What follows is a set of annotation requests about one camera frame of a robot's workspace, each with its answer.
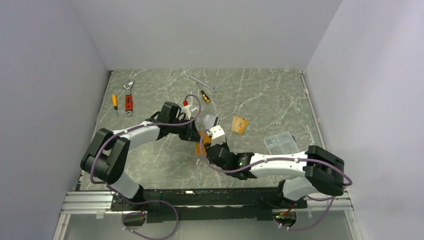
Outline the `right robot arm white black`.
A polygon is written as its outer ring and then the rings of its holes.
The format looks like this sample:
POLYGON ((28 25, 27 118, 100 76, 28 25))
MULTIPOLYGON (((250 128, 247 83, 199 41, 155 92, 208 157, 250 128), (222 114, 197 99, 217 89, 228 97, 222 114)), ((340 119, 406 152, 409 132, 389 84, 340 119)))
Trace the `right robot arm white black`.
POLYGON ((286 155, 233 153, 225 142, 206 143, 204 147, 208 164, 233 178, 284 177, 280 190, 275 194, 276 203, 282 208, 310 194, 338 197, 344 193, 344 181, 347 179, 345 162, 317 145, 286 155))

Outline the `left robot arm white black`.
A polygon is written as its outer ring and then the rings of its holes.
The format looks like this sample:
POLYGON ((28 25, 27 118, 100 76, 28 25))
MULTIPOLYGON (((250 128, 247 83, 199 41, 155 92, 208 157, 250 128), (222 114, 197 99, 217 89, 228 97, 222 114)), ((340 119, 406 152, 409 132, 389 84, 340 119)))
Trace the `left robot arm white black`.
POLYGON ((199 142, 195 125, 199 112, 197 105, 186 101, 183 107, 167 101, 160 111, 139 125, 115 131, 101 128, 91 140, 80 168, 124 196, 123 202, 129 209, 137 210, 145 200, 144 188, 125 172, 129 151, 169 134, 183 141, 199 142))

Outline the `grey credit card stack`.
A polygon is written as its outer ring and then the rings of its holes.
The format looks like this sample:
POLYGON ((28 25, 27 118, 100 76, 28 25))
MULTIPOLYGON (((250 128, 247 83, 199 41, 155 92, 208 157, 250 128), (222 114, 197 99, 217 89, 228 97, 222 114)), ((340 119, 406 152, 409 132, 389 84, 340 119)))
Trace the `grey credit card stack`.
POLYGON ((220 117, 217 115, 206 115, 202 119, 203 121, 203 127, 206 130, 210 130, 211 128, 219 125, 220 117))

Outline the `orange leather card holder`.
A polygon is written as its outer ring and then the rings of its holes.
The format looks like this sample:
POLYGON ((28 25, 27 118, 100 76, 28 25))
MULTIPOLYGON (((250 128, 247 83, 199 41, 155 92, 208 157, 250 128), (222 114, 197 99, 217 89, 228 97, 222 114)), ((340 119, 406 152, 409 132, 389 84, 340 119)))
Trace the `orange leather card holder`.
POLYGON ((206 153, 205 145, 208 145, 210 143, 211 143, 211 138, 206 133, 205 136, 203 137, 202 144, 200 144, 199 142, 195 143, 194 154, 197 156, 200 156, 201 154, 206 156, 207 153, 206 153))

